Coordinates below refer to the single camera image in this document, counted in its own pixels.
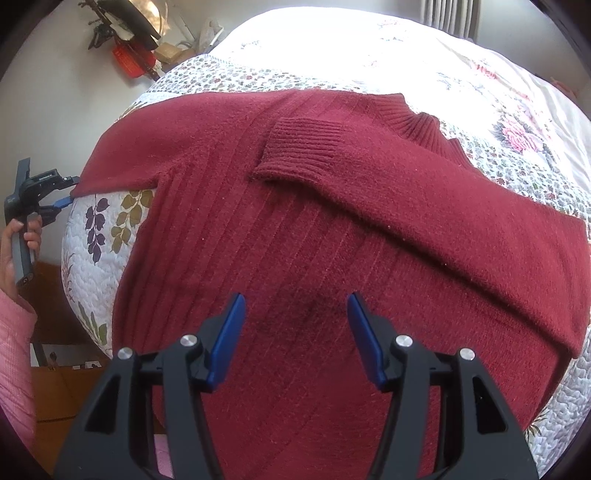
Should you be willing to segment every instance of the black gripper frame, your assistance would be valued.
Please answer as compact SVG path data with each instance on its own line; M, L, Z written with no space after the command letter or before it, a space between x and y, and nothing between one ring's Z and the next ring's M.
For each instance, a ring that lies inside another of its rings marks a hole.
M226 328L244 298L234 294L225 311L203 322L165 350L138 355L123 348L77 415L60 452L55 480L165 480L154 449L152 388L163 387L170 459L176 480L223 480L203 410L201 393L225 377L242 324ZM216 341L230 355L216 355ZM212 380L214 370L224 371Z
M31 159L25 158L18 163L14 193L4 200L4 218L8 224L13 218L27 224L27 216L37 212L43 219L43 226L56 221L61 208L56 204L40 206L43 200L54 190L63 190L77 184L78 177L62 177L57 170L46 171L29 177ZM21 286L33 278L33 253L28 249L24 239L26 228L11 238L12 260L15 269L15 281Z
M433 473L424 480L538 480L517 420L472 350L434 353L406 336L399 344L391 322L373 315L359 294L353 297L383 354L380 389L392 392L368 480L417 478L431 386L441 389L439 444Z

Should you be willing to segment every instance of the red sweater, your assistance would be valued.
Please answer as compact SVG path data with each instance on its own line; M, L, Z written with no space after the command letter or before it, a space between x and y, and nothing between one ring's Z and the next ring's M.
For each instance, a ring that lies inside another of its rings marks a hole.
M484 178L402 95L167 100L112 126L74 193L154 187L113 347L165 347L245 295L228 380L206 399L229 479L365 477L389 398L347 326L354 290L428 348L473 348L523 426L580 351L583 222Z

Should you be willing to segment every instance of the pink cloth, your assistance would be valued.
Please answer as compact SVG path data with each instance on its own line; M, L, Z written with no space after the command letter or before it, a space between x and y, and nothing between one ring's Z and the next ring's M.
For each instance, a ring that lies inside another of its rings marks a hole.
M23 299L12 301L0 290L0 407L21 441L31 450L35 404L31 382L31 335L37 315ZM173 477L166 435L155 435L158 470Z

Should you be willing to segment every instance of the wooden furniture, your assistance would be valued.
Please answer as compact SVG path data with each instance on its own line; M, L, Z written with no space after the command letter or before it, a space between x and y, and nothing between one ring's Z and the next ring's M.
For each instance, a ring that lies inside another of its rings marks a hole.
M20 293L37 312L33 342L57 345L92 343L70 308L61 285L61 267L37 262L35 277Z
M105 369L31 369L37 413L33 455L48 473L52 473L74 417Z

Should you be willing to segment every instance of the sweater sleeve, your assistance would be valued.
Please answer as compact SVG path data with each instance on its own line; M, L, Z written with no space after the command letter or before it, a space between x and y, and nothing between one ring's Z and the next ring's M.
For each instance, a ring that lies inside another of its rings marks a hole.
M311 187L578 356L590 307L581 220L363 123L281 118L253 177Z
M0 406L29 450L35 438L30 341L37 315L0 290Z

